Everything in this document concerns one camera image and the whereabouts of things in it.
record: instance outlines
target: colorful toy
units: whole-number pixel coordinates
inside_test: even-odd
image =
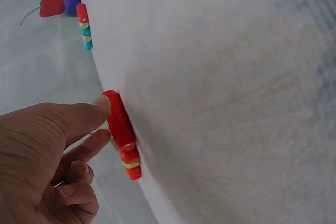
[[[104,96],[108,97],[112,109],[107,118],[111,134],[119,152],[121,163],[131,180],[141,178],[140,155],[136,147],[136,136],[127,116],[125,107],[120,95],[114,90],[105,91]]]
[[[76,6],[76,11],[79,19],[80,32],[82,33],[83,45],[87,50],[91,50],[93,48],[93,43],[91,38],[89,16],[85,4],[79,3]]]

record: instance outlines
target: red plastic piece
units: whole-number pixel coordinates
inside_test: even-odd
[[[47,18],[65,11],[64,0],[42,0],[40,17]]]
[[[105,91],[103,96],[110,99],[112,107],[111,114],[107,118],[111,134],[116,143],[121,160],[126,164],[132,164],[140,161],[138,149],[136,148],[136,136],[127,116],[125,107],[120,95],[114,90]],[[127,174],[131,180],[137,180],[141,177],[141,168],[137,166],[127,169]]]
[[[88,23],[89,22],[88,11],[86,10],[86,5],[84,3],[77,4],[76,11],[77,11],[77,16],[78,16],[80,22],[82,22],[82,23]]]
[[[133,169],[126,169],[128,177],[131,180],[138,180],[139,178],[141,178],[141,168],[140,166],[135,167]]]

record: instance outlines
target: white fabric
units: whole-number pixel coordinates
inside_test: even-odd
[[[336,223],[336,0],[84,1],[159,224]]]

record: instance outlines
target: floor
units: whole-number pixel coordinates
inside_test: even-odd
[[[91,102],[102,92],[91,51],[83,48],[77,18],[40,18],[41,0],[0,0],[0,114],[40,102]],[[114,153],[112,146],[106,152]],[[97,182],[93,187],[99,190]],[[97,193],[104,202],[102,193]],[[101,207],[93,223],[114,222]]]

